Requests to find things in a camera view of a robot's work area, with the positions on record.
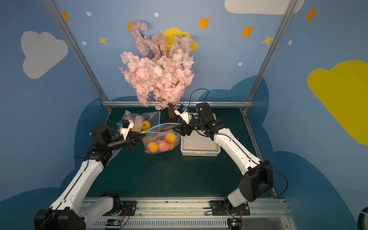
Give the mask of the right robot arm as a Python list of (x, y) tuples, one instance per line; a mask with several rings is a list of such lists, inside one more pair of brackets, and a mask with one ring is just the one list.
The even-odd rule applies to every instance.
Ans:
[(190, 136), (193, 131), (210, 138), (218, 144), (238, 166), (243, 175), (238, 187), (224, 198), (226, 209), (237, 208), (246, 202), (253, 202), (273, 188), (273, 166), (269, 161), (261, 161), (253, 155), (232, 134), (228, 126), (215, 119), (208, 103), (195, 106), (197, 117), (180, 104), (174, 113), (181, 118), (181, 124), (173, 130), (182, 136)]

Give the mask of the pink peach large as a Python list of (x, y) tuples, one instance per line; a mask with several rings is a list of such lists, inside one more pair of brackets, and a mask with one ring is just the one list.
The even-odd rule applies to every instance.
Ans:
[(131, 120), (132, 122), (135, 122), (135, 119), (130, 116), (126, 116), (125, 118), (123, 118), (123, 120)]

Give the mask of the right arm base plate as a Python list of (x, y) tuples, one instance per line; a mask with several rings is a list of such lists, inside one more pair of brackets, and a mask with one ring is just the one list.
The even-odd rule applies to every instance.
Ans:
[(231, 214), (233, 216), (250, 216), (250, 208), (248, 203), (243, 203), (239, 207), (229, 208), (224, 200), (210, 200), (209, 206), (214, 216), (226, 216)]

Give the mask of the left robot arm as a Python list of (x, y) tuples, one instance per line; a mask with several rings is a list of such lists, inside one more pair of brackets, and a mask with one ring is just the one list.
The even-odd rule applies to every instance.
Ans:
[(48, 209), (41, 209), (34, 217), (37, 230), (86, 230), (104, 214), (120, 214), (124, 208), (117, 193), (107, 193), (86, 210), (80, 207), (98, 175), (112, 160), (113, 152), (127, 147), (132, 149), (145, 136), (145, 132), (132, 131), (130, 120), (120, 130), (103, 124), (91, 130), (93, 144), (83, 156), (80, 169)]

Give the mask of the clear zip-top bag blue zipper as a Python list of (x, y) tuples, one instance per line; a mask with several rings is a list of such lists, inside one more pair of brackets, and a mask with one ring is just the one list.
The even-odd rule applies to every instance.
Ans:
[(124, 112), (124, 115), (123, 115), (121, 121), (126, 116), (130, 116), (130, 117), (133, 117), (135, 119), (134, 127), (131, 130), (134, 131), (134, 132), (142, 132), (142, 130), (141, 130), (142, 122), (145, 121), (145, 120), (148, 120), (151, 123), (151, 128), (156, 126), (156, 125), (159, 125), (160, 124), (161, 113), (160, 112), (147, 112), (147, 113), (143, 113), (143, 114), (138, 114), (138, 113), (131, 113), (130, 111), (126, 110)]

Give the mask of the orange-pink cracked peach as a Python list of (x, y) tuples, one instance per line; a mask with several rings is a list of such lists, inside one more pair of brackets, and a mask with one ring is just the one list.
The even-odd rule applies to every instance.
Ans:
[(165, 142), (167, 142), (169, 144), (174, 144), (176, 142), (176, 135), (174, 133), (168, 132), (165, 135), (164, 140), (165, 140)]

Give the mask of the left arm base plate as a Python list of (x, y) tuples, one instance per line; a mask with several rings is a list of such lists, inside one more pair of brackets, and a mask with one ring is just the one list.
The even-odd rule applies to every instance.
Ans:
[(137, 201), (123, 200), (123, 201), (120, 201), (120, 205), (114, 204), (113, 208), (107, 213), (105, 213), (103, 216), (107, 216), (107, 217), (135, 216), (136, 209), (137, 209)]

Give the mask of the pink peach basket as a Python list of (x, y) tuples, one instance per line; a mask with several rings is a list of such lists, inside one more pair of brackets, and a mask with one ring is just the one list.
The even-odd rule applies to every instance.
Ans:
[(159, 146), (159, 151), (165, 152), (165, 151), (168, 151), (170, 149), (171, 144), (167, 143), (164, 140), (161, 140), (160, 143), (158, 144), (158, 146)]

